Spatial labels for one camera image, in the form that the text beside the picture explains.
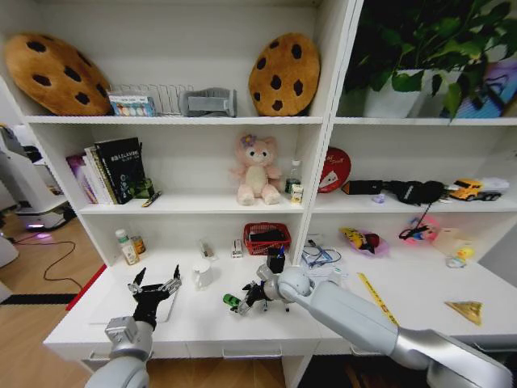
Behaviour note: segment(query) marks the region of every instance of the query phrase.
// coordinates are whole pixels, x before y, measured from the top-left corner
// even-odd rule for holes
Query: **dish rack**
[[[153,98],[157,116],[181,116],[179,93],[193,91],[192,85],[115,84],[110,91],[143,92]]]
[[[251,234],[265,233],[272,230],[279,230],[284,236],[283,240],[279,241],[251,241]],[[291,235],[286,225],[272,223],[272,222],[260,222],[258,224],[246,224],[244,226],[244,233],[242,235],[242,241],[248,248],[250,255],[267,255],[267,248],[280,249],[284,246],[284,250],[288,250],[291,246]]]

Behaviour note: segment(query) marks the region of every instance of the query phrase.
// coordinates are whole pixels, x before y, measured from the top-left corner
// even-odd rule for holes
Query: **red plastic basket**
[[[264,233],[269,232],[270,230],[279,230],[284,236],[285,240],[283,241],[251,241],[250,234],[251,233]],[[267,248],[277,248],[280,249],[284,246],[285,250],[288,250],[291,246],[291,235],[289,234],[289,230],[284,224],[276,224],[271,222],[261,222],[259,224],[246,224],[244,226],[244,234],[242,236],[242,241],[248,248],[248,252],[250,255],[267,255]]]

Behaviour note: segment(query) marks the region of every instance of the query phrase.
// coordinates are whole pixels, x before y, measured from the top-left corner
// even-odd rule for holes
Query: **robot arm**
[[[132,317],[112,319],[104,332],[112,346],[110,362],[95,372],[86,388],[147,388],[149,375],[145,363],[153,349],[156,309],[161,301],[175,293],[181,285],[179,267],[174,277],[164,284],[140,286],[145,268],[128,285],[137,308]]]
[[[512,387],[511,372],[492,358],[433,330],[397,327],[375,305],[332,281],[314,287],[299,267],[285,268],[277,276],[264,265],[257,274],[267,300],[295,302],[363,350],[383,353],[407,368],[427,369],[432,388]],[[247,296],[241,304],[253,302]]]

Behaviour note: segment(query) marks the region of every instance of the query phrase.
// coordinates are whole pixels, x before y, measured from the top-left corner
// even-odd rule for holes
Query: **black book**
[[[138,137],[99,141],[95,148],[116,201],[125,204],[132,199],[136,185],[145,178]]]

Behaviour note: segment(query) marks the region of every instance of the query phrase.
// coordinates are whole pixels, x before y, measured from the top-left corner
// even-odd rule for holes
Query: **yellow ruler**
[[[375,300],[375,303],[380,307],[383,313],[389,318],[389,320],[393,323],[395,323],[397,326],[399,326],[397,320],[395,317],[393,317],[393,314],[391,314],[391,311],[389,311],[389,308],[386,306],[386,304],[383,302],[383,300],[380,298],[377,291],[373,288],[372,283],[368,280],[366,275],[364,275],[362,272],[357,272],[357,275],[359,275],[359,278],[362,280],[370,294],[373,296],[373,299]]]

